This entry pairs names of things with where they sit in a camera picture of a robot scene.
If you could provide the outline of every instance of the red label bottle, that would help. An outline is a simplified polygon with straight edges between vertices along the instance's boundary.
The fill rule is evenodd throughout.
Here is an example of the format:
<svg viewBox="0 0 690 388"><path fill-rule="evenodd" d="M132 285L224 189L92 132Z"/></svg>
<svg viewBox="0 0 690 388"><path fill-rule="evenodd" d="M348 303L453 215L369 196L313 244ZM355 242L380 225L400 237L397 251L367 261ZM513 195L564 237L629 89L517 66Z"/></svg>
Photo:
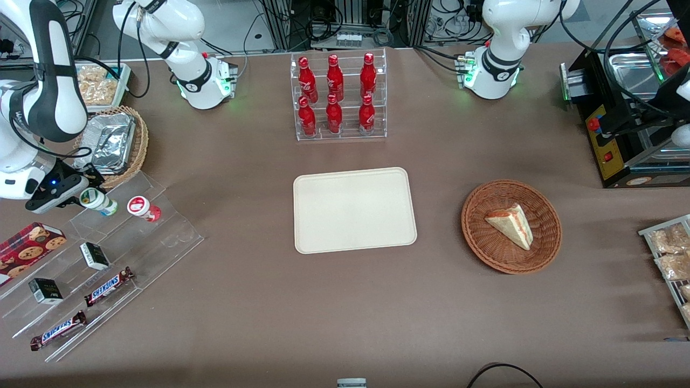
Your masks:
<svg viewBox="0 0 690 388"><path fill-rule="evenodd" d="M345 84L343 81L343 70L338 65L338 56L331 54L328 56L328 93L333 93L338 101L345 98Z"/></svg>
<svg viewBox="0 0 690 388"><path fill-rule="evenodd" d="M368 52L364 54L364 66L359 74L361 88L359 93L362 97L367 94L374 95L376 91L376 68L374 67L374 54Z"/></svg>
<svg viewBox="0 0 690 388"><path fill-rule="evenodd" d="M299 111L297 114L299 115L299 122L302 125L304 136L316 136L316 116L305 96L299 96Z"/></svg>
<svg viewBox="0 0 690 388"><path fill-rule="evenodd" d="M376 111L371 105L371 95L362 98L362 106L359 107L359 133L369 136L374 132L374 115Z"/></svg>
<svg viewBox="0 0 690 388"><path fill-rule="evenodd" d="M343 110L340 108L338 99L333 93L328 95L326 116L328 117L328 130L334 135L339 134L343 128Z"/></svg>
<svg viewBox="0 0 690 388"><path fill-rule="evenodd" d="M309 68L309 60L306 57L300 57L297 62L299 63L299 87L302 94L309 99L310 103L316 104L316 101L319 101L319 93L316 91L316 77Z"/></svg>

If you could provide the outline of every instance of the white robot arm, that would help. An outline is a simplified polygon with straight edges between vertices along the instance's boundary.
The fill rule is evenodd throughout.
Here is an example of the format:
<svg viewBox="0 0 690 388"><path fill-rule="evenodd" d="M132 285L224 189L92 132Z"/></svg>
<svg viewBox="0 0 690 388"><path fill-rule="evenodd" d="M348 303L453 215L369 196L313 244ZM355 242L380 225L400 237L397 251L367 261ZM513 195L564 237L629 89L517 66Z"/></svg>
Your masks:
<svg viewBox="0 0 690 388"><path fill-rule="evenodd" d="M165 60L182 96L197 109L234 97L237 68L199 52L204 16L187 0L124 0L112 8L118 28Z"/></svg>
<svg viewBox="0 0 690 388"><path fill-rule="evenodd" d="M568 19L579 5L580 0L486 0L482 16L493 29L493 38L488 48L466 54L469 73L464 87L485 99L505 96L530 45L526 27L551 23L559 12Z"/></svg>
<svg viewBox="0 0 690 388"><path fill-rule="evenodd" d="M74 139L86 126L67 26L54 0L0 0L0 12L32 47L36 82L0 80L0 197L29 200L43 213L88 186L88 180L33 135Z"/></svg>

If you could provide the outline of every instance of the wooden basket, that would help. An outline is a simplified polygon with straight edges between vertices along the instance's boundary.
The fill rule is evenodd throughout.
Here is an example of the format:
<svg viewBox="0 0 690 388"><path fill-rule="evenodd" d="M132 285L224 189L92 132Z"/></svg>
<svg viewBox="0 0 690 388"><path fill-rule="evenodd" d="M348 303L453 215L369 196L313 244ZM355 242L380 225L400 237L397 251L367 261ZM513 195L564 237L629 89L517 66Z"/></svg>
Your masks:
<svg viewBox="0 0 690 388"><path fill-rule="evenodd" d="M486 214L520 204L532 229L534 241L525 251L491 226ZM460 215L462 233L483 262L505 273L541 271L558 254L562 229L556 210L541 193L514 180L495 180L472 191Z"/></svg>
<svg viewBox="0 0 690 388"><path fill-rule="evenodd" d="M104 175L103 178L106 181L101 186L103 188L113 188L120 183L127 182L131 177L134 176L134 174L141 170L141 165L144 164L144 160L146 159L146 148L148 147L148 129L146 128L146 123L137 111L128 106L117 106L98 112L96 115L115 115L117 113L127 113L132 115L137 120L137 126L134 129L134 139L132 140L132 150L130 151L129 160L127 162L127 171L121 175ZM81 135L79 135L75 140L75 149L79 147L80 142Z"/></svg>

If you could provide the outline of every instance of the red cookie box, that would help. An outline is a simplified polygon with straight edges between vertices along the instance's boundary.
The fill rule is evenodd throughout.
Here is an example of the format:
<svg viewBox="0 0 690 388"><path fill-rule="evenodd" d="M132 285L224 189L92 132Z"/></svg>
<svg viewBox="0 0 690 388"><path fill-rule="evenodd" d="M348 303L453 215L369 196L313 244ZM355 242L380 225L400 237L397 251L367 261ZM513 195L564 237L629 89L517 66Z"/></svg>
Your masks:
<svg viewBox="0 0 690 388"><path fill-rule="evenodd" d="M59 229L34 222L0 244L0 287L66 241Z"/></svg>

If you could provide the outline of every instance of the brown tablecloth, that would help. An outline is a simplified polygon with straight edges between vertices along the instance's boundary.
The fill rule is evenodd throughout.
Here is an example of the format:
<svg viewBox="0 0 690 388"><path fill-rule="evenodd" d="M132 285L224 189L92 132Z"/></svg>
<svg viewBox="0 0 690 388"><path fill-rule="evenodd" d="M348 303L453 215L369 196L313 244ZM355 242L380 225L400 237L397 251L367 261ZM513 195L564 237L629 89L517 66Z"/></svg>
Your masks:
<svg viewBox="0 0 690 388"><path fill-rule="evenodd" d="M690 213L690 191L601 188L561 99L558 64L577 46L534 45L498 101L458 90L413 50L387 53L389 137L354 144L296 142L289 55L251 57L237 98L208 111L151 63L150 94L128 101L150 131L144 170L207 240L58 363L0 324L0 386L316 388L362 376L371 387L463 387L502 361L547 387L687 387L690 344L662 341L686 331L636 232ZM132 68L141 88L142 63ZM389 166L409 174L416 243L295 250L297 176ZM536 187L560 215L563 246L541 273L497 273L462 237L464 198L499 178ZM77 211L38 216L2 200L0 238Z"/></svg>

